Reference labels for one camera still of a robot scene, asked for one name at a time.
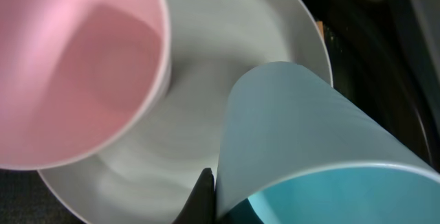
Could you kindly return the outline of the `blue cup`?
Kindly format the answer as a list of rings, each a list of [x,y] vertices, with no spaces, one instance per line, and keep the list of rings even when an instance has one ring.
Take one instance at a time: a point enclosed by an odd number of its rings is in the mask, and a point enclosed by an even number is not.
[[[438,223],[439,174],[307,68],[268,63],[233,86],[217,215],[264,223]]]

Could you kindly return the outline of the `pink cup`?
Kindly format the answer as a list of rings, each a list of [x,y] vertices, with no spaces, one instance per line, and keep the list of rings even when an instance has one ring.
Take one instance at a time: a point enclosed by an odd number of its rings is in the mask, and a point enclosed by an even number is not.
[[[166,0],[1,0],[1,167],[116,141],[167,90],[170,48]]]

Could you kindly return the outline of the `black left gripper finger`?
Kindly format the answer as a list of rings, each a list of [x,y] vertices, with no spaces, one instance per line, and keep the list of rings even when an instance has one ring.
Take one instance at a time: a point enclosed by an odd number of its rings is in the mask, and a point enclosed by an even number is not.
[[[210,168],[204,168],[173,224],[213,224],[215,211],[214,175]]]

